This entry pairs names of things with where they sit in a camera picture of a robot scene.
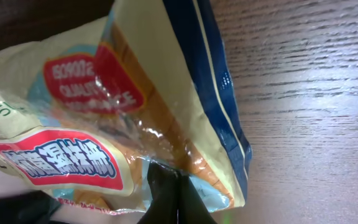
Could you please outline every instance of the red logo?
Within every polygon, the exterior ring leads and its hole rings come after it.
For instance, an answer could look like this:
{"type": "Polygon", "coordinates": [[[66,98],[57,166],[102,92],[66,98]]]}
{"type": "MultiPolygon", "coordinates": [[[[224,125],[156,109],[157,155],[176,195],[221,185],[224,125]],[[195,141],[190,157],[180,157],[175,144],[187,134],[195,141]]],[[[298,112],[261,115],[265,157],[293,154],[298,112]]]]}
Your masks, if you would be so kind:
{"type": "Polygon", "coordinates": [[[94,137],[74,130],[41,130],[17,142],[0,141],[0,155],[34,185],[83,184],[122,190],[114,156],[94,137]]]}
{"type": "Polygon", "coordinates": [[[95,57],[78,53],[49,60],[44,78],[50,94],[74,111],[116,114],[144,103],[117,58],[103,45],[95,57]]]}

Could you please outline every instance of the dark brown background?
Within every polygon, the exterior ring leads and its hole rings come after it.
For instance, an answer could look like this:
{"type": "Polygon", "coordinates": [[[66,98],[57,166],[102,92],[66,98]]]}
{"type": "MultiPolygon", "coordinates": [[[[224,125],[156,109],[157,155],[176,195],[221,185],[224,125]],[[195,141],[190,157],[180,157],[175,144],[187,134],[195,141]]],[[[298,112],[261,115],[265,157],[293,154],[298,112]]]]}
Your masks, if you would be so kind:
{"type": "MultiPolygon", "coordinates": [[[[358,223],[358,1],[211,2],[254,148],[249,201],[231,212],[235,222],[358,223]]],[[[0,49],[105,16],[110,5],[1,0],[0,49]]]]}

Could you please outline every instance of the plastic package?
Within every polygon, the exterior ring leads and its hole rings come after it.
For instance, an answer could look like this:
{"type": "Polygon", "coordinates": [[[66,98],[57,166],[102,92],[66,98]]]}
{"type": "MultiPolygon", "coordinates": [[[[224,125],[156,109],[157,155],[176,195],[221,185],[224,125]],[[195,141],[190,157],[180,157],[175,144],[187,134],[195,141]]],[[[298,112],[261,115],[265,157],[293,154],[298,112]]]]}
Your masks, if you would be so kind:
{"type": "Polygon", "coordinates": [[[240,207],[251,157],[208,0],[118,0],[0,52],[0,170],[61,203],[145,212],[159,164],[209,212],[240,207]]]}

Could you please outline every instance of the plastic wrapper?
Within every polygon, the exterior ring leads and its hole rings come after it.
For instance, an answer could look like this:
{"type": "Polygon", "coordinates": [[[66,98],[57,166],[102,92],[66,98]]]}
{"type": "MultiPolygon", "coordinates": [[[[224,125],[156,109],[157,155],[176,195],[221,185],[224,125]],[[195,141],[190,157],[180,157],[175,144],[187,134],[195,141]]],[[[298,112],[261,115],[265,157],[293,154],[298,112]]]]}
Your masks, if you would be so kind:
{"type": "Polygon", "coordinates": [[[243,206],[252,152],[224,57],[207,0],[120,0],[1,51],[0,170],[115,215],[147,211],[159,164],[188,174],[209,212],[243,206]]]}

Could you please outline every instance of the blue stripe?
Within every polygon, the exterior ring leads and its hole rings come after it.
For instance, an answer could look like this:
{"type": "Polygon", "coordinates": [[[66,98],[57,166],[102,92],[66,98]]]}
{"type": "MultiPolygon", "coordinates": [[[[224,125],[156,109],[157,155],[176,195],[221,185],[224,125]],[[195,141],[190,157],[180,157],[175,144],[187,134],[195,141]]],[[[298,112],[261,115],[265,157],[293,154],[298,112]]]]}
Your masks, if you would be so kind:
{"type": "Polygon", "coordinates": [[[201,18],[203,19],[206,38],[209,44],[209,51],[213,62],[215,79],[218,85],[219,95],[222,104],[226,110],[227,115],[230,117],[233,128],[240,140],[242,148],[245,150],[246,155],[246,170],[249,173],[249,164],[252,159],[252,151],[249,142],[244,137],[242,132],[237,103],[234,97],[233,82],[229,70],[227,69],[226,54],[224,53],[224,45],[219,33],[218,25],[215,21],[212,11],[211,3],[209,0],[197,0],[200,9],[201,18]]]}
{"type": "MultiPolygon", "coordinates": [[[[232,132],[218,103],[213,85],[213,77],[209,69],[208,55],[193,2],[192,0],[163,0],[163,2],[185,56],[187,67],[204,112],[228,154],[244,198],[247,199],[247,179],[244,173],[244,159],[236,136],[232,132]]],[[[224,98],[230,97],[234,100],[233,94],[224,98]]],[[[241,136],[241,141],[246,142],[244,135],[242,134],[241,136]]]]}

